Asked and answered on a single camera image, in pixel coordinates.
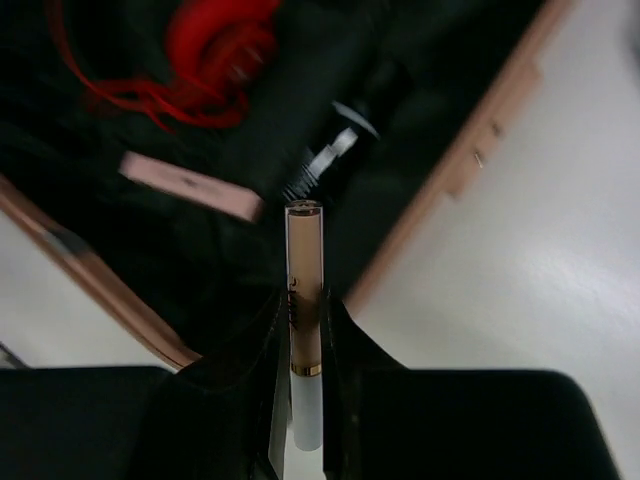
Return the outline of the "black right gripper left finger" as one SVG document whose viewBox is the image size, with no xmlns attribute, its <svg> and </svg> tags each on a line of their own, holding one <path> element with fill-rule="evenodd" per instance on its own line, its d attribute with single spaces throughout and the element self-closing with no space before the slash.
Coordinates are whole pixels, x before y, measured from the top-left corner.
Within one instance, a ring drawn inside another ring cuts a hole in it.
<svg viewBox="0 0 640 480">
<path fill-rule="evenodd" d="M 216 352 L 165 380 L 142 424 L 132 479 L 280 479 L 288 420 L 286 296 Z"/>
</svg>

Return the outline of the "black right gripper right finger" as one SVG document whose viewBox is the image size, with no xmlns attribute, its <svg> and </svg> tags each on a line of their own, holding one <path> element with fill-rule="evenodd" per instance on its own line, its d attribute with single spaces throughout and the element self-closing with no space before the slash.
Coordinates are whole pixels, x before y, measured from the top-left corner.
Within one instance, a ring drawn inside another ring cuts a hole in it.
<svg viewBox="0 0 640 480">
<path fill-rule="evenodd" d="M 329 479 L 493 479 L 491 375 L 392 358 L 322 297 L 323 470 Z"/>
</svg>

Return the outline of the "pink hard-shell suitcase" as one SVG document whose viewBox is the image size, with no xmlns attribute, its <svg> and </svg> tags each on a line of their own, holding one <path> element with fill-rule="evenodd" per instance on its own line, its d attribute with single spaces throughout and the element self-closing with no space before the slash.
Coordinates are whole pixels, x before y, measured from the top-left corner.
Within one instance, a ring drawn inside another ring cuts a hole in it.
<svg viewBox="0 0 640 480">
<path fill-rule="evenodd" d="M 429 163 L 404 210 L 386 237 L 377 243 L 359 277 L 345 284 L 344 303 L 356 315 L 372 303 L 374 294 L 397 264 L 418 228 L 433 214 L 445 196 L 459 197 L 475 180 L 482 162 L 500 145 L 505 132 L 529 103 L 542 75 L 536 63 L 546 43 L 561 26 L 573 4 L 545 1 L 529 21 L 501 69 L 437 161 Z M 146 305 L 91 249 L 77 239 L 58 239 L 61 225 L 47 216 L 10 182 L 1 182 L 1 214 L 70 281 L 81 299 L 100 309 L 99 315 L 77 308 L 60 321 L 40 327 L 45 343 L 62 353 L 89 344 L 90 326 L 103 323 L 126 333 L 172 368 L 199 360 L 203 350 L 191 349 L 178 333 Z"/>
</svg>

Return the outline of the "beige white concealer tube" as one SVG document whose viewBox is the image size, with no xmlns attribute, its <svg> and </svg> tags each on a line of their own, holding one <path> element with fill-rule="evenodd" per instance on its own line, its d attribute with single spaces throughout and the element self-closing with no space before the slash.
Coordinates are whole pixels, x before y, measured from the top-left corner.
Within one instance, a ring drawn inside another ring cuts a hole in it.
<svg viewBox="0 0 640 480">
<path fill-rule="evenodd" d="M 296 200 L 285 208 L 290 389 L 293 439 L 305 452 L 323 441 L 321 297 L 324 289 L 323 208 Z"/>
</svg>

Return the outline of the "pink makeup stick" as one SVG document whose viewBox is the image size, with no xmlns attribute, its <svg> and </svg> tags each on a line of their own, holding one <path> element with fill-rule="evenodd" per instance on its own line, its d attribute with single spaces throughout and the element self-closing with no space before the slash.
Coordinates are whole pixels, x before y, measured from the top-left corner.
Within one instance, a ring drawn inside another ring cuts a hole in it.
<svg viewBox="0 0 640 480">
<path fill-rule="evenodd" d="M 263 206 L 259 195 L 248 188 L 138 153 L 124 155 L 120 173 L 131 181 L 251 223 Z"/>
</svg>

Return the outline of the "black cosmetic bottle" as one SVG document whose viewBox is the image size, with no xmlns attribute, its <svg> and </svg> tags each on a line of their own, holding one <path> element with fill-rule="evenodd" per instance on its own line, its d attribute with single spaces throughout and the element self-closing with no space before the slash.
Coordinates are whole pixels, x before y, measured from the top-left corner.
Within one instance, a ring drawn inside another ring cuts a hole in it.
<svg viewBox="0 0 640 480">
<path fill-rule="evenodd" d="M 328 139 L 321 140 L 316 150 L 305 150 L 300 168 L 283 188 L 282 196 L 287 202 L 316 196 L 331 168 L 353 157 L 357 147 L 380 139 L 378 129 L 354 108 L 337 101 L 332 108 L 333 116 L 326 128 Z"/>
</svg>

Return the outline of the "red corded headphones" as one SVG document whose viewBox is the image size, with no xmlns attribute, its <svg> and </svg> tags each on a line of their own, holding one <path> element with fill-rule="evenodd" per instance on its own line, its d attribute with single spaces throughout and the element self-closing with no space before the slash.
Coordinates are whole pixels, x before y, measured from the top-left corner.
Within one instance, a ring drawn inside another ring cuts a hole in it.
<svg viewBox="0 0 640 480">
<path fill-rule="evenodd" d="M 173 69 L 167 84 L 137 76 L 91 80 L 81 70 L 64 25 L 63 3 L 49 4 L 48 23 L 62 59 L 94 102 L 147 115 L 164 130 L 161 117 L 214 129 L 238 125 L 249 110 L 245 89 L 273 57 L 272 18 L 278 1 L 187 1 L 173 14 L 165 53 Z"/>
</svg>

